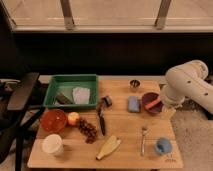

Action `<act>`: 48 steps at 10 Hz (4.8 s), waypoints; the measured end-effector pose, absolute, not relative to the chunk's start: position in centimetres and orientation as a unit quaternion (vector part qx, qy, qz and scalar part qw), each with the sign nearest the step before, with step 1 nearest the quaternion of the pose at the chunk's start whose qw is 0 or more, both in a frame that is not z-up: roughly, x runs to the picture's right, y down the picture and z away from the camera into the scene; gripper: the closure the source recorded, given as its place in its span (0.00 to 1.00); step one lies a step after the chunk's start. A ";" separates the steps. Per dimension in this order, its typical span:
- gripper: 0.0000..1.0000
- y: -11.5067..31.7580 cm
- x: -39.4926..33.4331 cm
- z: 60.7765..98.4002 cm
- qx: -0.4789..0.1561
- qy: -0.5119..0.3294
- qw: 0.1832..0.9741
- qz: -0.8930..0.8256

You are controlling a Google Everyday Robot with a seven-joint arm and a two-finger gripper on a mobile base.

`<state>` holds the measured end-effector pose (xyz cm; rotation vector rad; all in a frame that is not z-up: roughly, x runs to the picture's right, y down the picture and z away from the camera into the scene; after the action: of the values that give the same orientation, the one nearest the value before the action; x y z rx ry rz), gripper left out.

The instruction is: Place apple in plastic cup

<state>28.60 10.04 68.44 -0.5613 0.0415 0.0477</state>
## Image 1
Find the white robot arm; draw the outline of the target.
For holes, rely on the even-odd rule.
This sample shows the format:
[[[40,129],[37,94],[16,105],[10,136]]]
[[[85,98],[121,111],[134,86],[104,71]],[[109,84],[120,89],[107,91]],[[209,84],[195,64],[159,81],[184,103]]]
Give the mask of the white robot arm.
[[[213,120],[213,85],[205,81],[208,74],[208,66],[201,60],[192,60],[168,69],[166,84],[160,92],[162,103],[166,107],[178,108],[188,97],[204,109],[209,120]]]

